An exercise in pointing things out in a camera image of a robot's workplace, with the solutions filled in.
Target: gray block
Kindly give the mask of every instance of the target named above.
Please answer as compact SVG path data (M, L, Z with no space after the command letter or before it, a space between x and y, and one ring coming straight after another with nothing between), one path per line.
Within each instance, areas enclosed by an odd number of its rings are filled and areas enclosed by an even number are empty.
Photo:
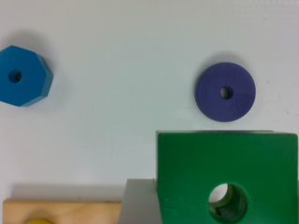
M118 224L162 224L154 179L128 179Z

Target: green cube block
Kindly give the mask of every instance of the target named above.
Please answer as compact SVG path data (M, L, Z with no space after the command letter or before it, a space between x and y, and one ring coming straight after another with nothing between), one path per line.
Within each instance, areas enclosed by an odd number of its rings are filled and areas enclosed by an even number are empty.
M293 133L158 133L163 224L297 224L297 145Z

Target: center hole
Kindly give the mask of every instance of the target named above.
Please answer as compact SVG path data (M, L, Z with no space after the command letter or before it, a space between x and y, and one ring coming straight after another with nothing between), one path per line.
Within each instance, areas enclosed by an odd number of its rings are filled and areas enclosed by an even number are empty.
M234 91L231 87L223 87L221 89L221 97L225 100L231 99L234 95Z
M222 184L211 192L208 209L220 223L236 223L246 214L249 200L246 192L233 184Z
M21 81L22 75L19 70L14 69L9 73L8 77L10 81L17 83Z

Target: purple disc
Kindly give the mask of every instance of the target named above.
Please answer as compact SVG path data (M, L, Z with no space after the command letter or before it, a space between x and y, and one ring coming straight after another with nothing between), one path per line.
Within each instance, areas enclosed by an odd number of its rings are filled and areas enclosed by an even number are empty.
M228 122L246 115L255 100L250 73L235 63L216 63L200 76L195 101L210 119Z

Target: blue hexagonal nut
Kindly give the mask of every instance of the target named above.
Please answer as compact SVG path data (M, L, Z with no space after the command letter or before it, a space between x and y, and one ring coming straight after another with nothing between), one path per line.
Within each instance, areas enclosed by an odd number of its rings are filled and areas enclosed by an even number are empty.
M0 101L31 105L48 95L52 80L42 56L15 46L0 51Z

